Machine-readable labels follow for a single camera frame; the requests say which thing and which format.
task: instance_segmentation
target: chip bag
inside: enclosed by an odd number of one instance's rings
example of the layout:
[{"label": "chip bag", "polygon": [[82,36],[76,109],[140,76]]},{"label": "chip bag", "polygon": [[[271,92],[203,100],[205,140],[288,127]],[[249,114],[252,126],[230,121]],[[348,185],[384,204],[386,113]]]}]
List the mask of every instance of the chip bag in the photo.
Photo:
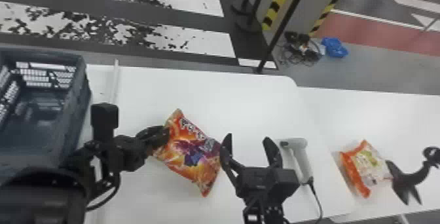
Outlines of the chip bag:
[{"label": "chip bag", "polygon": [[207,137],[177,109],[166,121],[170,140],[153,156],[169,169],[195,183],[207,196],[220,170],[220,143]]},{"label": "chip bag", "polygon": [[385,160],[366,140],[352,151],[341,152],[340,159],[351,182],[364,198],[371,194],[369,187],[391,178]]}]

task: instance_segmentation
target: black cable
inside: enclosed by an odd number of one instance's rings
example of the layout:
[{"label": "black cable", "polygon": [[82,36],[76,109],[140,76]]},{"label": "black cable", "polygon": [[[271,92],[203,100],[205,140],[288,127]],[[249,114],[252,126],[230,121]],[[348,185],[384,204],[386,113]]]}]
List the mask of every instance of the black cable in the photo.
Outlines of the black cable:
[{"label": "black cable", "polygon": [[[321,49],[319,46],[312,41],[312,44],[315,46],[316,50],[321,54]],[[288,65],[288,63],[292,65],[298,65],[303,64],[307,67],[312,67],[317,60],[312,59],[308,56],[303,56],[301,53],[294,53],[292,51],[292,46],[290,43],[285,43],[283,46],[277,45],[278,47],[281,47],[281,50],[278,52],[278,62],[281,65]]]},{"label": "black cable", "polygon": [[320,216],[319,216],[319,218],[315,222],[315,224],[318,224],[319,222],[322,221],[323,211],[322,211],[321,202],[320,202],[320,200],[318,198],[318,195],[316,194],[316,190],[315,190],[315,186],[314,186],[313,182],[314,182],[313,177],[310,177],[310,179],[305,184],[310,187],[310,190],[312,190],[312,193],[313,193],[313,195],[315,195],[316,202],[318,203],[318,207],[320,209]]},{"label": "black cable", "polygon": [[[109,162],[107,161],[107,159],[105,159],[104,157],[102,157],[99,153],[95,153],[93,151],[93,154],[95,157],[97,157],[98,159],[101,160],[102,163],[106,164],[107,166],[109,165]],[[119,187],[120,187],[120,174],[115,174],[114,176],[115,179],[115,189],[113,190],[112,193],[110,193],[110,195],[108,195],[104,200],[102,200],[101,202],[94,204],[92,206],[89,206],[86,208],[86,211],[93,211],[96,210],[97,208],[102,207],[104,204],[107,204],[119,191]]]},{"label": "black cable", "polygon": [[107,204],[117,193],[118,193],[118,191],[119,191],[119,187],[120,187],[120,175],[119,174],[117,174],[116,176],[115,176],[115,183],[116,183],[116,185],[115,185],[115,189],[113,190],[113,192],[110,194],[110,195],[108,195],[104,200],[102,200],[101,202],[99,202],[99,203],[97,203],[97,204],[95,204],[95,205],[92,205],[92,206],[89,206],[89,207],[87,207],[86,208],[86,211],[87,212],[89,212],[89,211],[93,211],[93,210],[96,210],[97,208],[100,208],[100,207],[102,207],[104,204]]}]

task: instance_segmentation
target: red floor marking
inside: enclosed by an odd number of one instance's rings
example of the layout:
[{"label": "red floor marking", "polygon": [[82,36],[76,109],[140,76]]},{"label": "red floor marking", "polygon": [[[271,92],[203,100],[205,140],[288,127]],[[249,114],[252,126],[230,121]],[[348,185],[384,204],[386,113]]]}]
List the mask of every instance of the red floor marking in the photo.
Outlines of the red floor marking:
[{"label": "red floor marking", "polygon": [[375,22],[331,13],[316,37],[337,37],[342,42],[440,56],[440,32]]}]

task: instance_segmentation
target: yellow and black striped pole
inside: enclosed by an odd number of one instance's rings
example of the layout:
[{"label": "yellow and black striped pole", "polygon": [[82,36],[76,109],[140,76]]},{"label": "yellow and black striped pole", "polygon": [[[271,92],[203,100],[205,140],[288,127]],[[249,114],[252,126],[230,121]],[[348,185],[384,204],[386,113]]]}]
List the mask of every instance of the yellow and black striped pole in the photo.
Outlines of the yellow and black striped pole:
[{"label": "yellow and black striped pole", "polygon": [[315,35],[315,33],[319,30],[321,25],[324,23],[324,20],[327,18],[330,11],[335,7],[337,2],[338,2],[338,0],[331,0],[330,4],[328,4],[326,6],[326,8],[322,12],[320,18],[313,25],[312,31],[310,31],[310,33],[308,34],[309,36],[313,37]]},{"label": "yellow and black striped pole", "polygon": [[278,17],[278,11],[285,3],[285,0],[272,0],[265,19],[263,20],[263,30],[270,30],[276,17]]}]

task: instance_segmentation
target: black plastic basket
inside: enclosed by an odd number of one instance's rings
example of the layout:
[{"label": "black plastic basket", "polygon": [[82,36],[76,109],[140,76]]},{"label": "black plastic basket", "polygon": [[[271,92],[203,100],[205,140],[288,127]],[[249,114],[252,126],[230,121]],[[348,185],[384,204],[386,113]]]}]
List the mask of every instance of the black plastic basket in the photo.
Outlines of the black plastic basket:
[{"label": "black plastic basket", "polygon": [[76,149],[91,96],[85,70],[81,56],[0,48],[0,183]]}]

